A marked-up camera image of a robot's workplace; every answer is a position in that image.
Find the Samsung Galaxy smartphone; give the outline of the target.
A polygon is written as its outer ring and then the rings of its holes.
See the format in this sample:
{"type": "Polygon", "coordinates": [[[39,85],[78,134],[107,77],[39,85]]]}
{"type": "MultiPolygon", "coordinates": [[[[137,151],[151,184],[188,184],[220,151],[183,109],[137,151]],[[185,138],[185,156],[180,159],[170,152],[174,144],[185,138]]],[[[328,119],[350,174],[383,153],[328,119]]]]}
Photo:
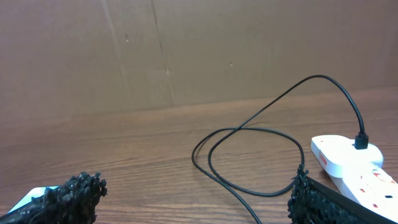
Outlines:
{"type": "Polygon", "coordinates": [[[32,198],[37,198],[37,197],[43,196],[46,189],[52,189],[52,190],[54,190],[54,189],[57,189],[57,188],[59,188],[59,185],[33,188],[33,189],[30,190],[24,197],[22,197],[22,199],[21,199],[20,201],[18,201],[18,202],[8,211],[8,213],[11,213],[11,212],[13,212],[14,210],[17,210],[17,209],[23,207],[24,205],[27,205],[28,203],[30,203],[30,202],[32,201],[32,198]]]}

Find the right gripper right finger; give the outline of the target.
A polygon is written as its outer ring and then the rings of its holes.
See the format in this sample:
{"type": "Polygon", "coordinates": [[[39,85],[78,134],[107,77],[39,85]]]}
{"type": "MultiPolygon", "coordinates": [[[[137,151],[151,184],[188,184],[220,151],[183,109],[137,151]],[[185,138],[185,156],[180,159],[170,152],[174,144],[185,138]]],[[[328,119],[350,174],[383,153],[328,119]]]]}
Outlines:
{"type": "Polygon", "coordinates": [[[287,203],[294,224],[394,224],[308,176],[300,164],[287,203]]]}

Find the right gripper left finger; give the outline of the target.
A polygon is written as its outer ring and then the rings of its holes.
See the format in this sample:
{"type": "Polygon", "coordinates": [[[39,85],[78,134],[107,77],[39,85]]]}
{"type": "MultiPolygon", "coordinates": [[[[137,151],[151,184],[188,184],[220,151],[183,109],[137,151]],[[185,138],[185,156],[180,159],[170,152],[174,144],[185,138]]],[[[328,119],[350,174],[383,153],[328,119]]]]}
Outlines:
{"type": "Polygon", "coordinates": [[[54,189],[46,187],[41,196],[31,197],[26,204],[3,215],[1,223],[93,224],[96,206],[108,193],[100,175],[81,172],[54,189]]]}

